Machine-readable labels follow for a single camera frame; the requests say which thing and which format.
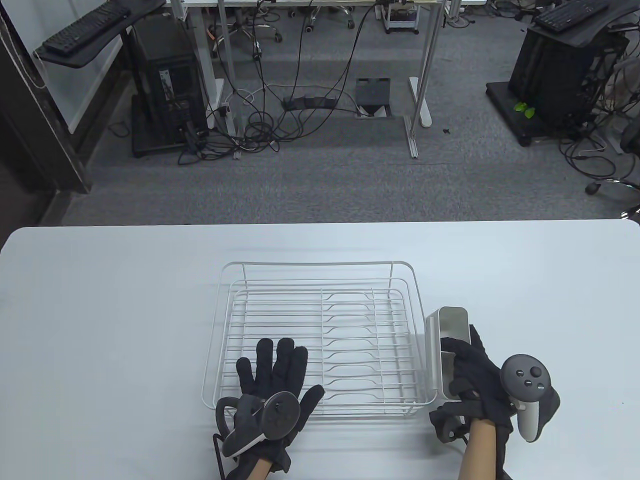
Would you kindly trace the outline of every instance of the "vr controller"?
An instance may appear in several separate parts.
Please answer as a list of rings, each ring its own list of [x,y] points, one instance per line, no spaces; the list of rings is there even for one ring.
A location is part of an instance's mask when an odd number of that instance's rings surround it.
[[[535,442],[560,407],[547,368],[531,355],[513,355],[502,364],[500,380],[518,412],[518,431]]]
[[[227,425],[225,408],[235,408],[235,428]],[[300,417],[298,398],[279,392],[263,400],[244,394],[240,398],[224,397],[216,403],[216,425],[222,437],[222,455],[237,457],[263,440],[287,436]]]

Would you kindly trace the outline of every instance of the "desk leg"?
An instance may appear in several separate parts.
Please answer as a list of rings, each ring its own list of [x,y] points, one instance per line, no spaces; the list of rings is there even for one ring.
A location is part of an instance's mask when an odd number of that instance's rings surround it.
[[[462,0],[451,0],[449,8],[445,9],[445,15],[453,22],[457,22],[460,19],[460,7],[462,6]]]
[[[236,89],[237,88],[236,68],[234,66],[234,56],[231,48],[231,41],[230,41],[231,36],[229,35],[229,27],[227,25],[227,13],[225,11],[225,0],[218,0],[218,13],[220,15],[222,35],[223,35],[223,38],[225,39],[225,56],[227,57],[227,75],[228,75],[229,83],[231,84],[231,88]],[[237,104],[237,95],[231,96],[229,108],[232,113],[235,112],[235,115],[237,118],[237,132],[229,131],[228,133],[231,136],[237,136],[239,138],[243,138],[244,137],[244,120],[243,120],[242,110],[241,110],[242,105]],[[230,126],[232,130],[236,129],[234,127],[233,117],[227,118],[227,130],[229,129]],[[236,152],[234,153],[234,158],[239,159],[240,154],[241,154],[241,151],[239,149],[236,150]]]
[[[199,7],[193,7],[189,9],[189,15],[191,16],[191,25],[193,27],[193,35],[196,39],[196,47],[198,49],[198,60],[200,61],[200,68],[202,69],[202,77],[204,78],[204,85],[202,88],[207,92],[209,98],[209,105],[207,105],[207,123],[209,128],[212,129],[216,125],[216,119],[212,112],[216,111],[220,106],[220,97],[222,96],[222,89],[225,85],[225,80],[220,78],[216,79],[213,73],[213,64],[211,63],[211,54],[209,48],[209,41],[207,40],[207,31],[205,30],[204,20],[202,18],[202,9]]]
[[[413,158],[418,158],[418,147],[415,143],[415,130],[418,124],[418,119],[423,117],[422,125],[425,127],[431,126],[431,115],[429,114],[429,109],[426,105],[426,101],[424,100],[424,94],[427,90],[429,70],[431,70],[431,64],[433,63],[438,34],[442,27],[441,22],[443,19],[443,10],[443,2],[437,2],[431,5],[427,35],[424,39],[424,48],[422,50],[422,69],[420,71],[420,79],[418,80],[416,77],[413,77],[415,80],[412,81],[412,78],[409,78],[409,83],[412,86],[412,89],[413,85],[415,85],[413,96],[416,102],[413,118],[410,119],[407,116],[404,118],[404,128],[406,130],[407,141],[409,142],[409,151]]]
[[[140,78],[140,68],[138,66],[138,59],[136,57],[136,52],[134,51],[131,37],[127,33],[127,30],[124,29],[120,32],[120,39],[122,40],[122,45],[124,45],[125,54],[129,60],[129,66],[131,67],[131,75],[133,76],[133,83],[136,85],[136,91],[138,92],[138,98],[140,99],[140,108],[142,113],[145,115],[145,118],[148,122],[151,122],[151,110],[149,109],[149,104],[147,103],[147,96],[145,95],[145,91],[142,88],[142,79]]]

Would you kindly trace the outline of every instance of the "office chair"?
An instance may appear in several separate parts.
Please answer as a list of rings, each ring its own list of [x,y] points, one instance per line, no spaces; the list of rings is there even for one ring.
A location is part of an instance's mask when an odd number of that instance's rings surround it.
[[[335,6],[335,7],[334,6],[330,6],[330,7],[316,6],[313,8],[300,7],[300,11],[307,14],[307,26],[305,26],[305,31],[307,33],[313,32],[314,25],[316,24],[316,17],[318,13],[320,13],[320,10],[322,10],[323,8],[328,8],[329,12],[342,12],[344,15],[347,16],[347,28],[348,29],[356,28],[356,24],[353,21],[353,16],[351,14],[351,12],[353,12],[352,6]],[[289,15],[289,17],[295,17],[296,10],[294,8],[289,8],[287,14]]]
[[[253,19],[253,15],[243,15],[242,8],[227,8],[227,11],[228,11],[227,18],[235,19],[235,21],[232,24],[227,24],[227,26],[229,27],[229,36],[232,36],[240,32],[244,36],[249,38],[249,40],[253,42],[252,51],[253,51],[253,59],[255,61],[260,60],[260,58],[262,57],[262,48],[260,47],[260,42],[258,42],[258,39],[255,38],[253,35],[254,28],[256,30],[259,30],[259,29],[273,30],[275,32],[274,40],[276,41],[276,43],[279,44],[282,41],[282,35],[280,34],[279,30],[273,25],[269,25],[268,23],[262,23],[262,24],[256,23],[255,25],[251,25],[250,21]],[[215,26],[215,23],[213,25],[210,25],[207,28],[207,31],[209,33],[209,38],[213,40],[213,48],[211,50],[211,56],[213,58],[217,58],[218,50],[220,49],[220,45],[224,43],[225,37],[222,35],[222,32],[220,33],[220,35],[217,35],[215,32],[214,26]]]
[[[622,132],[620,139],[620,148],[622,151],[628,154],[634,154],[640,156],[640,115],[635,117]],[[596,180],[586,186],[584,192],[587,195],[595,195],[598,193],[600,186],[603,182],[622,185],[631,190],[640,193],[640,185],[633,183],[627,179],[604,179]],[[622,218],[630,218],[635,215],[640,215],[640,204],[637,204],[621,213]]]

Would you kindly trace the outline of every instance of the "chair wheel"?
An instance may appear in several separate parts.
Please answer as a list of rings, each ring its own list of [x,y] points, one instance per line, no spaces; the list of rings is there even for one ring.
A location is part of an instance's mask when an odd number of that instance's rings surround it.
[[[584,192],[587,195],[595,195],[596,193],[598,193],[598,190],[600,190],[600,184],[592,182],[585,187]]]
[[[529,147],[531,145],[531,137],[518,137],[518,143],[521,147]]]

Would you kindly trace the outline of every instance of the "gray carpet floor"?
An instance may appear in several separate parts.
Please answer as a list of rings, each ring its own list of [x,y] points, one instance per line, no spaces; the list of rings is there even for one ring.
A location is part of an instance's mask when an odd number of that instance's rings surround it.
[[[356,24],[365,8],[355,12]],[[428,13],[422,12],[424,28]],[[419,129],[419,159],[411,159],[400,117],[358,120],[337,111],[315,134],[281,151],[177,166],[177,154],[135,159],[131,139],[105,132],[90,161],[93,190],[76,196],[64,225],[287,223],[329,221],[460,221],[616,218],[637,201],[633,192],[604,186],[584,194],[587,178],[573,171],[554,142],[518,145],[485,95],[485,84],[507,80],[524,38],[510,19],[473,17],[464,29],[442,30],[427,100],[430,129]],[[262,42],[264,76],[292,83],[301,17],[282,12],[284,36]],[[419,68],[423,33],[385,35],[366,19],[346,91],[357,77],[390,77],[391,107],[413,109],[407,77]],[[323,12],[305,33],[299,84],[331,86],[351,52],[355,30]],[[255,90],[250,45],[234,37],[238,87]],[[222,76],[214,61],[216,75]],[[111,119],[129,121],[132,88]],[[324,93],[309,88],[304,93]],[[262,101],[257,93],[256,101]],[[273,98],[268,111],[277,111]],[[343,98],[340,106],[350,108]]]

